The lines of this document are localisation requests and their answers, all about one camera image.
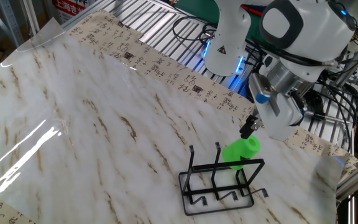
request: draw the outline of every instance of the green plastic mug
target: green plastic mug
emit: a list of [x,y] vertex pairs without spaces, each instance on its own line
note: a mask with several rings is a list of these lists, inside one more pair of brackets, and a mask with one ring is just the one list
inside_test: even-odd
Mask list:
[[[237,162],[241,157],[251,159],[260,150],[259,140],[255,136],[249,136],[248,139],[238,139],[237,141],[225,147],[222,152],[225,162]],[[242,166],[231,166],[230,168],[239,170]]]

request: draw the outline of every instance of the red sign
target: red sign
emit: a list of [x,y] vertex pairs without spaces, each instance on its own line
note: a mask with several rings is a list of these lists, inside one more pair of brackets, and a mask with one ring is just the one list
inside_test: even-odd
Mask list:
[[72,2],[70,0],[52,0],[52,4],[58,10],[70,14],[72,16],[77,15],[85,9],[85,7],[81,5],[81,2],[81,0],[78,0],[78,3]]

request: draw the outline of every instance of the black metal rack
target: black metal rack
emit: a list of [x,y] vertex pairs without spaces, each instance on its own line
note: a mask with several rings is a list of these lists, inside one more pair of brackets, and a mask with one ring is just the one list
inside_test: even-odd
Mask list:
[[[201,214],[207,214],[207,213],[213,213],[213,212],[223,212],[223,211],[235,210],[235,209],[241,209],[241,208],[249,208],[249,207],[252,207],[255,204],[254,199],[252,198],[252,193],[251,193],[251,191],[249,189],[249,185],[254,180],[256,175],[259,173],[261,168],[265,165],[264,160],[263,159],[250,159],[250,160],[243,159],[243,160],[238,161],[238,162],[221,162],[221,163],[219,163],[218,160],[219,160],[219,156],[221,154],[221,146],[220,146],[220,144],[218,142],[215,143],[215,146],[216,146],[216,149],[218,150],[217,153],[216,153],[215,163],[213,163],[213,164],[205,164],[205,165],[198,165],[198,166],[193,166],[194,148],[193,148],[193,146],[190,146],[191,156],[190,156],[189,169],[188,169],[187,172],[179,173],[179,184],[180,184],[180,188],[181,188],[181,197],[182,197],[182,201],[183,201],[183,209],[185,211],[185,214],[188,215],[188,216],[190,216],[190,215],[201,215]],[[230,166],[242,166],[242,165],[250,165],[250,164],[259,164],[259,166],[256,168],[254,173],[251,175],[249,180],[247,180],[247,177],[246,177],[246,174],[245,174],[244,170],[239,169],[236,172],[236,182],[237,182],[236,185],[225,186],[225,187],[216,187],[215,179],[214,179],[216,171],[231,169]],[[213,188],[202,189],[202,190],[191,190],[190,189],[190,176],[192,174],[197,174],[197,173],[202,173],[202,172],[212,172],[211,182],[212,182]],[[244,182],[245,182],[243,184],[240,181],[240,174],[241,174],[241,176],[242,176],[242,178],[244,179]],[[181,179],[180,177],[182,175],[187,175],[187,178],[186,178],[186,181],[185,181],[184,185],[182,185],[181,181],[180,181],[180,179]],[[243,189],[247,189],[248,194],[245,194]],[[232,190],[232,191],[230,191],[228,194],[224,195],[223,197],[220,197],[219,192],[225,191],[225,190]],[[196,200],[193,200],[193,196],[194,195],[199,195],[199,194],[214,193],[215,197],[216,197],[216,200],[222,200],[222,199],[226,198],[229,195],[232,195],[233,200],[238,200],[237,194],[236,194],[236,192],[234,190],[239,190],[240,193],[241,193],[241,197],[248,196],[250,198],[251,203],[247,204],[247,205],[239,206],[239,207],[224,208],[224,209],[217,209],[217,210],[209,210],[209,211],[205,211],[205,212],[188,213],[186,211],[185,197],[189,198],[190,205],[194,205],[194,204],[198,203],[199,201],[201,201],[203,206],[207,206],[208,204],[207,204],[207,200],[206,200],[205,196],[200,196]]]

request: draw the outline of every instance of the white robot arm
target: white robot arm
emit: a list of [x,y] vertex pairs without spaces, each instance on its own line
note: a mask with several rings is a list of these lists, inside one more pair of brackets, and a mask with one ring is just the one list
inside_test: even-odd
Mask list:
[[301,97],[353,36],[356,23],[340,4],[275,0],[260,21],[262,37],[282,49],[279,62],[266,76],[254,73],[249,88],[254,114],[241,129],[247,138],[259,126],[269,136],[284,141],[303,119]]
[[242,4],[267,6],[273,0],[215,0],[219,8],[219,24],[214,39],[202,54],[206,68],[220,76],[242,74],[246,58],[246,37],[250,15]]

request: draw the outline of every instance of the clear plastic sheet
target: clear plastic sheet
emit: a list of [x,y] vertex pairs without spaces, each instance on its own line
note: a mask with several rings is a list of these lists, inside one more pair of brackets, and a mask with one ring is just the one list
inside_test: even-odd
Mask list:
[[[266,164],[251,187],[269,197],[256,193],[244,210],[185,216],[178,173],[188,167],[189,145],[195,164],[212,163],[214,143],[232,143],[240,126],[50,21],[0,65],[0,199],[36,223],[333,223],[342,161],[263,130],[255,158]],[[193,178],[194,189],[210,185]]]

